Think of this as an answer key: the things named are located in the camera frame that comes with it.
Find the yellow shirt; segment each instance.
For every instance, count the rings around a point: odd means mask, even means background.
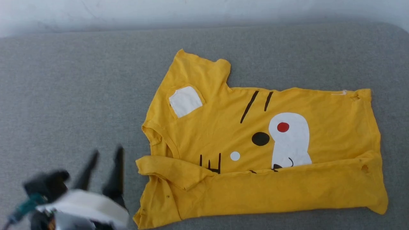
[[[230,88],[230,63],[180,50],[149,107],[140,229],[211,215],[368,207],[384,214],[370,89]]]

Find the folded shirt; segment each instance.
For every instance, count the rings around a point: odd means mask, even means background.
[[[370,89],[231,88],[230,63],[180,50],[149,107],[140,229],[211,215],[368,207],[384,214]]]

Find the black nose print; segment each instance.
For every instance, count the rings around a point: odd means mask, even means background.
[[[266,145],[269,141],[270,141],[270,136],[263,132],[255,133],[252,137],[252,142],[258,146]]]
[[[274,170],[274,169],[280,169],[280,168],[282,168],[280,165],[278,165],[278,164],[273,164],[273,170]]]

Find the white circle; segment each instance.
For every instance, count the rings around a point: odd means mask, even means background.
[[[240,159],[240,153],[234,151],[234,152],[232,152],[232,153],[230,154],[230,158],[231,158],[232,160],[234,160],[234,161],[237,161],[237,160]]]

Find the cable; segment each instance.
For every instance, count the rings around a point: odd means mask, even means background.
[[[3,230],[7,230],[10,228],[11,223],[7,222],[6,225],[3,227]]]

